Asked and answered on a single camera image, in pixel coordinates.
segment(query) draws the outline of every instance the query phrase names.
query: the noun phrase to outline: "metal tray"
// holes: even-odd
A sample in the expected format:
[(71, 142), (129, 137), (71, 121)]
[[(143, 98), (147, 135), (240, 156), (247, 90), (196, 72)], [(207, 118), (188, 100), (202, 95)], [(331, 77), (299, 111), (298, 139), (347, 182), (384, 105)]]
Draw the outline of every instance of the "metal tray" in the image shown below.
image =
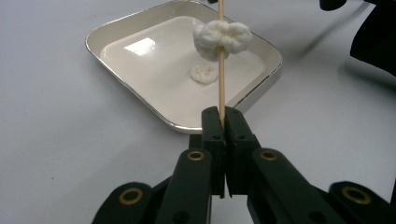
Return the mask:
[[(204, 4), (172, 1), (100, 26), (89, 33), (86, 47), (167, 125), (199, 133), (201, 111), (218, 104), (218, 84), (190, 78), (195, 65), (210, 63), (196, 52), (192, 30), (217, 17)], [(247, 50), (225, 61), (226, 105), (240, 109), (259, 86), (268, 89), (281, 64), (278, 50), (253, 34)]]

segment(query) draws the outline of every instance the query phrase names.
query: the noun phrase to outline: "brass screw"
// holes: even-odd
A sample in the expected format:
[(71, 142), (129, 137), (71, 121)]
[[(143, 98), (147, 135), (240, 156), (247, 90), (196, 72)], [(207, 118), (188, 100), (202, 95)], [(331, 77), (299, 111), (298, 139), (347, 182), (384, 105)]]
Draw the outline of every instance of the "brass screw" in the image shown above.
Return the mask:
[(341, 191), (346, 198), (354, 203), (366, 205), (372, 202), (370, 195), (361, 189), (344, 186)]
[[(134, 193), (135, 196), (132, 199), (127, 199), (126, 195), (129, 193)], [(135, 203), (140, 202), (140, 200), (142, 200), (143, 198), (143, 191), (141, 189), (138, 188), (130, 188), (130, 189), (126, 189), (119, 197), (119, 201), (120, 203), (124, 204), (124, 205), (132, 205)]]
[(277, 160), (277, 155), (275, 152), (270, 151), (270, 150), (264, 150), (260, 153), (260, 157), (262, 159), (265, 159), (267, 161), (276, 161)]
[(192, 151), (187, 154), (187, 158), (189, 158), (191, 161), (201, 161), (205, 158), (205, 154), (200, 151)]

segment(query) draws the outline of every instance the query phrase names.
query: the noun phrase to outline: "cotton ball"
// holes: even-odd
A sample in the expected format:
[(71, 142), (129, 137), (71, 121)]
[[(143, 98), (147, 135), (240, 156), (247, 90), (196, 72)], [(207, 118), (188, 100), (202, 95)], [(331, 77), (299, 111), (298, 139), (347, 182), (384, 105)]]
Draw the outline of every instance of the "cotton ball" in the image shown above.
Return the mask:
[[(192, 36), (194, 39), (194, 46), (201, 57), (210, 62), (217, 62), (219, 59), (220, 47), (219, 42), (223, 34), (220, 30), (225, 30), (228, 27), (226, 21), (211, 21), (207, 25), (198, 25), (195, 27)], [(228, 58), (229, 53), (225, 52), (224, 58)]]
[(228, 26), (227, 35), (220, 40), (220, 44), (231, 54), (237, 54), (248, 48), (253, 35), (248, 27), (240, 22), (233, 22)]
[(224, 47), (225, 58), (248, 48), (253, 35), (248, 27), (240, 22), (211, 21), (198, 25), (193, 31), (194, 46), (201, 57), (217, 62), (220, 48)]
[(209, 84), (218, 79), (218, 73), (213, 64), (195, 65), (190, 70), (190, 76), (195, 81), (203, 84)]

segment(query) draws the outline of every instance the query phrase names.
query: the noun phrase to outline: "black object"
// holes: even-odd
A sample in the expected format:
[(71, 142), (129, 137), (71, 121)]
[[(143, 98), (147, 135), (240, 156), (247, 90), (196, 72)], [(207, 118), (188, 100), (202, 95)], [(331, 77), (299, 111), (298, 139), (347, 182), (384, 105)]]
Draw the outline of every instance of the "black object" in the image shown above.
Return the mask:
[(375, 1), (352, 42), (350, 55), (396, 76), (396, 2)]
[(325, 11), (336, 10), (343, 6), (347, 0), (319, 0), (320, 8)]
[(260, 146), (238, 110), (226, 108), (225, 131), (216, 107), (202, 112), (202, 123), (171, 177), (153, 189), (118, 187), (93, 224), (210, 223), (211, 196), (224, 196), (224, 176), (231, 196), (247, 195), (255, 224), (396, 223), (396, 207), (363, 186), (339, 182), (326, 193), (310, 185), (281, 152)]

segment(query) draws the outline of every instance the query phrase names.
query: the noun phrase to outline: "tray rim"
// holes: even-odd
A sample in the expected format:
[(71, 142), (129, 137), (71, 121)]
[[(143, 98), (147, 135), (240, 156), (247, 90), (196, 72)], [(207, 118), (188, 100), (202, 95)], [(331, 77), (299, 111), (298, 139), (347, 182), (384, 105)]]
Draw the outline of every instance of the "tray rim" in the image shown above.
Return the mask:
[[(137, 11), (136, 13), (115, 19), (113, 21), (109, 21), (106, 23), (103, 23), (102, 25), (94, 28), (93, 30), (91, 30), (89, 32), (89, 34), (86, 36), (85, 38), (85, 47), (86, 49), (90, 52), (90, 54), (92, 54), (98, 61), (99, 63), (104, 66), (124, 87), (126, 87), (134, 96), (136, 96), (145, 106), (147, 106), (157, 117), (159, 117), (163, 122), (165, 122), (170, 128), (174, 129), (177, 132), (180, 133), (188, 133), (188, 134), (192, 134), (192, 133), (200, 133), (202, 131), (202, 127), (187, 127), (187, 126), (183, 126), (183, 125), (179, 125), (175, 122), (173, 122), (172, 120), (167, 119), (163, 114), (161, 114), (153, 105), (151, 105), (149, 102), (147, 102), (144, 97), (142, 97), (139, 92), (137, 92), (136, 90), (134, 90), (131, 86), (129, 86), (128, 83), (126, 83), (119, 75), (117, 75), (117, 73), (115, 73), (111, 67), (109, 67), (107, 64), (105, 64), (98, 55), (96, 55), (90, 44), (89, 44), (89, 39), (92, 36), (92, 34), (94, 34), (96, 31), (98, 31), (99, 29), (106, 27), (112, 23), (118, 22), (118, 21), (122, 21), (125, 20), (127, 18), (130, 18), (132, 16), (138, 15), (138, 14), (142, 14), (142, 13), (146, 13), (150, 10), (156, 9), (158, 7), (165, 7), (167, 5), (171, 5), (177, 2), (186, 2), (186, 3), (191, 3), (191, 4), (197, 4), (200, 5), (200, 7), (205, 7), (206, 9), (211, 10), (212, 12), (216, 12), (218, 13), (215, 9), (201, 3), (201, 2), (197, 2), (194, 0), (173, 0), (164, 4), (160, 4), (158, 6), (155, 7), (151, 7), (145, 10), (141, 10), (141, 11)], [(231, 19), (224, 17), (224, 19), (228, 22), (233, 22)], [(280, 54), (279, 50), (270, 42), (268, 42), (267, 40), (263, 39), (261, 36), (256, 35), (254, 32), (253, 35), (255, 35), (256, 37), (258, 37), (260, 40), (265, 41), (269, 46), (271, 46), (276, 52), (277, 52), (277, 56), (278, 56), (278, 65), (277, 67), (272, 70), (269, 74), (267, 74), (267, 77), (263, 78), (257, 85), (254, 86), (254, 88), (252, 88), (251, 90), (249, 90), (249, 92), (247, 92), (239, 101), (237, 101), (234, 105), (231, 105), (232, 108), (236, 108), (238, 106), (240, 106), (245, 99), (247, 99), (255, 90), (257, 90), (259, 87), (262, 86), (262, 84), (268, 80), (268, 79), (275, 79), (275, 78), (271, 78), (273, 77), (273, 74), (279, 70), (279, 68), (281, 67), (282, 63), (283, 63), (283, 58), (282, 55)]]

